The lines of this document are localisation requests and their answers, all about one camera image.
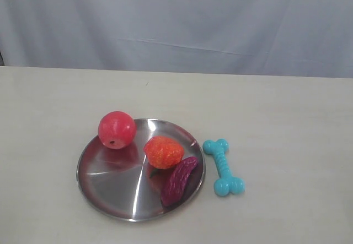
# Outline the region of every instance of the orange strawberry toy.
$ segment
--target orange strawberry toy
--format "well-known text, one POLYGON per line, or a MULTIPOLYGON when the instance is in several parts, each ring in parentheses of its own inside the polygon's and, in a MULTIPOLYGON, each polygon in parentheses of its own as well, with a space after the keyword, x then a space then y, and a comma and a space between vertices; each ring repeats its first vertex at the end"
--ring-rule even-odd
POLYGON ((184 148, 174 139, 164 136, 151 138, 143 148, 149 164, 157 169, 169 169, 181 162, 184 148))

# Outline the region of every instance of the teal rubber bone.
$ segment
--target teal rubber bone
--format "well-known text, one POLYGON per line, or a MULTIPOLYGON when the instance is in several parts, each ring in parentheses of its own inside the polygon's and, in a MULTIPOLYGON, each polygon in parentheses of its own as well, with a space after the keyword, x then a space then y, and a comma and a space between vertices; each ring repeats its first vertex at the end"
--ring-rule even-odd
POLYGON ((240 194, 245 191, 245 184, 242 179, 234 177, 229 168, 226 152, 229 150, 229 144, 225 139, 219 139, 216 142, 207 140, 202 146, 204 152, 212 155, 218 170, 220 178, 215 182, 213 188, 218 196, 240 194))

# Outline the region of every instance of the white backdrop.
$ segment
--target white backdrop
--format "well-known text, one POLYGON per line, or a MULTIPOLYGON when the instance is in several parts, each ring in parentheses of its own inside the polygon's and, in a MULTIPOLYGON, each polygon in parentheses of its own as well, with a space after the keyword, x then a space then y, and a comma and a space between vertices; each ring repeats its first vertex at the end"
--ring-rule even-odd
POLYGON ((10 66, 353 78, 353 0, 0 0, 10 66))

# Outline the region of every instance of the stainless steel plate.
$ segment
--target stainless steel plate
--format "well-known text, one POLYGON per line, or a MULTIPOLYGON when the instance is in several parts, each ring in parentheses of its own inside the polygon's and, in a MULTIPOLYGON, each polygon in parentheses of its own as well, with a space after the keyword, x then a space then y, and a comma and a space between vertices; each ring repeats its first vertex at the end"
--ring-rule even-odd
POLYGON ((162 120, 136 119, 137 133, 132 144, 121 150, 108 149, 98 136, 83 151, 77 166, 79 188, 97 210, 132 222, 154 219, 185 205, 196 195, 205 177, 205 160, 195 138, 181 127, 162 120), (171 207, 161 204, 161 189, 170 171, 152 178, 143 147, 155 135, 177 140, 185 149, 184 158, 195 156, 198 166, 189 177, 181 201, 171 207))

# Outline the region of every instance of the white table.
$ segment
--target white table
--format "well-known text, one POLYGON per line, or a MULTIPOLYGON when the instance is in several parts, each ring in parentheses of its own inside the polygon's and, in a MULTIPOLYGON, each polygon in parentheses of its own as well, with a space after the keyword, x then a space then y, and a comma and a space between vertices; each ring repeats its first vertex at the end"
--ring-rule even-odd
POLYGON ((353 80, 0 68, 0 243, 353 243, 353 80), (241 197, 205 184, 143 224, 93 210, 77 161, 113 110, 226 138, 241 197))

